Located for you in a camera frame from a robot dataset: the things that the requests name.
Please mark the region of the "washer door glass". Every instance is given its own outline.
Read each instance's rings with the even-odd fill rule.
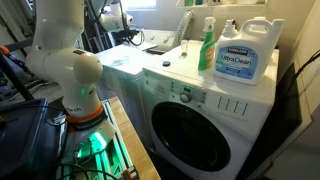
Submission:
[[[163,145],[181,161],[204,170],[219,171],[230,160],[221,132],[204,116],[177,103],[158,104],[152,125]]]

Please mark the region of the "washing machine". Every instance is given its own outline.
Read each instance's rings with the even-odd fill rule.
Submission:
[[[100,99],[118,96],[140,140],[146,147],[153,142],[142,104],[142,66],[153,56],[136,47],[119,45],[99,52],[96,56],[103,65],[101,79],[97,82]]]
[[[143,68],[147,123],[155,151],[191,178],[233,180],[274,104],[279,52],[252,86],[198,71],[201,45],[189,41],[187,57],[177,47]]]

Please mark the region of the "wooden table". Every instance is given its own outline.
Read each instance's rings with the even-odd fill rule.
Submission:
[[[108,99],[123,141],[141,180],[161,179],[118,97]]]

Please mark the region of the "green spray bottle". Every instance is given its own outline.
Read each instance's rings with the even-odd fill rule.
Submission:
[[[205,39],[203,45],[200,50],[200,60],[198,65],[198,70],[202,71],[212,66],[213,64],[213,55],[214,55],[214,23],[216,22],[216,18],[207,17],[204,20],[205,26],[203,31],[205,32]]]

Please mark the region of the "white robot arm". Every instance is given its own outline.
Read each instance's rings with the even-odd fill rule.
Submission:
[[[118,32],[124,30],[124,23],[127,26],[130,25],[132,21],[132,16],[123,12],[121,9],[120,0],[88,0],[92,3],[92,8],[96,17],[98,18],[102,27],[108,32]],[[101,13],[101,9],[104,9],[106,5],[110,6],[110,13]]]
[[[93,1],[96,9],[104,5],[104,0]],[[36,31],[26,64],[37,76],[61,86],[62,103],[69,114],[67,121],[75,130],[68,142],[76,145],[87,141],[96,131],[108,142],[115,130],[106,120],[95,89],[102,65],[94,54],[74,48],[84,30],[84,1],[38,0],[36,13]],[[104,15],[101,21],[106,22]]]

